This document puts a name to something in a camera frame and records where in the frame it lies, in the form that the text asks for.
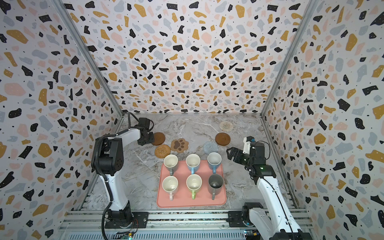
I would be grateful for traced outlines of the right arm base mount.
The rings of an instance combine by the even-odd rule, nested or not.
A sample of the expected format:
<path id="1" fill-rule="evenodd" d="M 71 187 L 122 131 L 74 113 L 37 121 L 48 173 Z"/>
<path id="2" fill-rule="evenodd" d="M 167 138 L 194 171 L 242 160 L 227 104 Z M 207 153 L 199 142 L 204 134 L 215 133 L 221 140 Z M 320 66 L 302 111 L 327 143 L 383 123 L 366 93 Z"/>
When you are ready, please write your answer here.
<path id="1" fill-rule="evenodd" d="M 241 211 L 228 211 L 228 218 L 226 221 L 230 227 L 254 227 L 249 218 L 249 211 L 252 208 L 263 209 L 260 203 L 245 203 Z"/>

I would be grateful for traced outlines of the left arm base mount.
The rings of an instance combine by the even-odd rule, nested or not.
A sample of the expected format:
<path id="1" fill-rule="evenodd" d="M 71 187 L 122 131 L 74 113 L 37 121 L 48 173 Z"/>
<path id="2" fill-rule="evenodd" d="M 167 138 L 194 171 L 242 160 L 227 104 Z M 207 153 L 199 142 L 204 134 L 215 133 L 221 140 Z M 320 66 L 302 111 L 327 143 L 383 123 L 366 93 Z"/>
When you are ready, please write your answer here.
<path id="1" fill-rule="evenodd" d="M 107 211 L 106 229 L 145 229 L 148 223 L 149 212 Z"/>

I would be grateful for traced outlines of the dark brown round coaster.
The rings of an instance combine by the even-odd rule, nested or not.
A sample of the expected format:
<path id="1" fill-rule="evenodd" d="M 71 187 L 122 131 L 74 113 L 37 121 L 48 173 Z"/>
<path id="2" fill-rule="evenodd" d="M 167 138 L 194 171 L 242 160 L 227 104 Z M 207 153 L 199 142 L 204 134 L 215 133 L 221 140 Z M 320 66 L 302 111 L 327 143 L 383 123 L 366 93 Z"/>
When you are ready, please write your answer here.
<path id="1" fill-rule="evenodd" d="M 215 141 L 220 146 L 227 146 L 231 142 L 231 137 L 227 133 L 218 133 Z"/>
<path id="2" fill-rule="evenodd" d="M 157 132 L 157 133 L 154 133 L 154 142 L 152 143 L 152 145 L 154 146 L 159 146 L 159 145 L 162 145 L 166 140 L 166 137 L 163 133 L 161 132 Z"/>

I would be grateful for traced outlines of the woven tan round coaster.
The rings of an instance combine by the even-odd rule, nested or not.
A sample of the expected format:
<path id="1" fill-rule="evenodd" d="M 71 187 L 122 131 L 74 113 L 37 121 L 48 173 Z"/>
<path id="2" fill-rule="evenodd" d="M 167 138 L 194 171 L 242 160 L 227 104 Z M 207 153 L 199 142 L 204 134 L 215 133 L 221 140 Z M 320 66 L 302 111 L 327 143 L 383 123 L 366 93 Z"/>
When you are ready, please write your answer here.
<path id="1" fill-rule="evenodd" d="M 155 149 L 155 156 L 159 159 L 164 159 L 171 154 L 171 148 L 168 145 L 160 145 Z"/>

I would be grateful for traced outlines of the clear patterned round coaster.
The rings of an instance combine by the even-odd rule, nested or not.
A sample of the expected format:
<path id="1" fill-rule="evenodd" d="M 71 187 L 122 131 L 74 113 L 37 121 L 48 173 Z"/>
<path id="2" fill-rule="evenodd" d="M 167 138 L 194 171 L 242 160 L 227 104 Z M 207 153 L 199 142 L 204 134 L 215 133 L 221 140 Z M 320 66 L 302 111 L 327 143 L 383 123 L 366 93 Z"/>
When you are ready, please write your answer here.
<path id="1" fill-rule="evenodd" d="M 234 125 L 229 121 L 222 121 L 220 122 L 219 127 L 224 132 L 230 132 L 233 130 Z"/>

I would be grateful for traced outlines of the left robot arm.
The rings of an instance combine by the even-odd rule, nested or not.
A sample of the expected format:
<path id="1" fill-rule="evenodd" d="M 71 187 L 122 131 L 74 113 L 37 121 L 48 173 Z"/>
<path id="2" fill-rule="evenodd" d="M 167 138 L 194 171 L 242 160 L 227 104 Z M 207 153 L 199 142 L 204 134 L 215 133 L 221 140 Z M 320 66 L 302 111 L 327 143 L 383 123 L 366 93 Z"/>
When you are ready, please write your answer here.
<path id="1" fill-rule="evenodd" d="M 124 166 L 123 148 L 133 142 L 140 146 L 151 144 L 155 141 L 154 122 L 148 118 L 135 118 L 138 122 L 133 127 L 128 126 L 116 134 L 103 135 L 96 139 L 91 167 L 104 181 L 104 186 L 109 198 L 105 209 L 110 222 L 129 224 L 133 220 L 129 200 L 123 188 L 120 170 Z"/>

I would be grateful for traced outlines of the grey blue round coaster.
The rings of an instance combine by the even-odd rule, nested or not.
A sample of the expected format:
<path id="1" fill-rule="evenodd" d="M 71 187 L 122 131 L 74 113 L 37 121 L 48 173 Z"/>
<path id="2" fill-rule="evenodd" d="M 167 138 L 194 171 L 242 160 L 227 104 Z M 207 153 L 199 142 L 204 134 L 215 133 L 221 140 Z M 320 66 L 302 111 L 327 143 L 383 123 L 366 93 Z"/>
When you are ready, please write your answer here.
<path id="1" fill-rule="evenodd" d="M 219 147 L 216 142 L 206 142 L 203 145 L 203 151 L 206 155 L 209 155 L 211 153 L 217 153 L 219 151 Z"/>

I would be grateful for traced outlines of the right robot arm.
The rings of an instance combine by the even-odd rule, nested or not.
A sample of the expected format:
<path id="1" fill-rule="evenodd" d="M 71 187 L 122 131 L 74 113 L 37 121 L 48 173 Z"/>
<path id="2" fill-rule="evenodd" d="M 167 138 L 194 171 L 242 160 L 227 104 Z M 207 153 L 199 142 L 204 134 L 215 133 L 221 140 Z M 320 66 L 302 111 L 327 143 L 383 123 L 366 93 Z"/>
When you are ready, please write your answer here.
<path id="1" fill-rule="evenodd" d="M 245 203 L 242 222 L 245 226 L 254 226 L 261 240 L 311 240 L 311 234 L 303 232 L 281 193 L 274 168 L 267 164 L 265 145 L 269 143 L 246 137 L 242 150 L 235 147 L 226 150 L 229 160 L 245 167 L 267 207 Z"/>

